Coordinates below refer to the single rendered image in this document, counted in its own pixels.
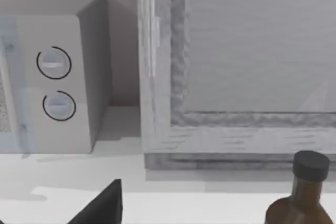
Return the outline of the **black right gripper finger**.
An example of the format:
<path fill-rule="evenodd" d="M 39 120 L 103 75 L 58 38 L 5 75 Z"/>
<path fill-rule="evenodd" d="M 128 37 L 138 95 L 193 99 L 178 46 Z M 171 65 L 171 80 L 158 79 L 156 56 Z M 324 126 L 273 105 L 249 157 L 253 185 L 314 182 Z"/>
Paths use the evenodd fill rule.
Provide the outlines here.
<path fill-rule="evenodd" d="M 114 179 L 67 224 L 122 224 L 122 180 Z"/>

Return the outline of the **pale round microwave knob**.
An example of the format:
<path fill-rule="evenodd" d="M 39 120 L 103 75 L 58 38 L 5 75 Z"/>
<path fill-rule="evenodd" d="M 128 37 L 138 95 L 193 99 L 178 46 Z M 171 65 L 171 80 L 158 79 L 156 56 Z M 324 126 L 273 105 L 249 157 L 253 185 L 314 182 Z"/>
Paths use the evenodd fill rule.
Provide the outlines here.
<path fill-rule="evenodd" d="M 60 80 L 69 75 L 72 62 L 65 50 L 52 46 L 37 54 L 36 66 L 39 72 L 48 79 Z"/>
<path fill-rule="evenodd" d="M 76 112 L 76 102 L 64 91 L 56 91 L 43 98 L 44 113 L 51 119 L 64 122 L 70 120 Z"/>

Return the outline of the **pale microwave oven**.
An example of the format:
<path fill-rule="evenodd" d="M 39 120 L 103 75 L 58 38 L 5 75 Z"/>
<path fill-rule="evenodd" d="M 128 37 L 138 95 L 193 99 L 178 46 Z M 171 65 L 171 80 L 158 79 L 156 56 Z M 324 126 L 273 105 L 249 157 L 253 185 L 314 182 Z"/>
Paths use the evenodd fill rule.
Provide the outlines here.
<path fill-rule="evenodd" d="M 0 0 L 0 153 L 90 153 L 112 92 L 107 0 Z M 69 55 L 60 80 L 43 76 L 40 51 Z M 76 112 L 49 118 L 43 98 L 68 93 Z"/>

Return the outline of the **brown bottle with black cap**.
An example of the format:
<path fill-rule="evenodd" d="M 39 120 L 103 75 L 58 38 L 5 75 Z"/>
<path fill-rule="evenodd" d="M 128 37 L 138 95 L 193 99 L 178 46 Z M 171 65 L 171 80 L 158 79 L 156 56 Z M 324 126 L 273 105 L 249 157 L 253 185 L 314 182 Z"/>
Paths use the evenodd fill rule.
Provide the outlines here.
<path fill-rule="evenodd" d="M 264 224 L 334 224 L 320 198 L 330 159 L 319 152 L 294 154 L 291 194 L 275 200 L 266 210 Z"/>

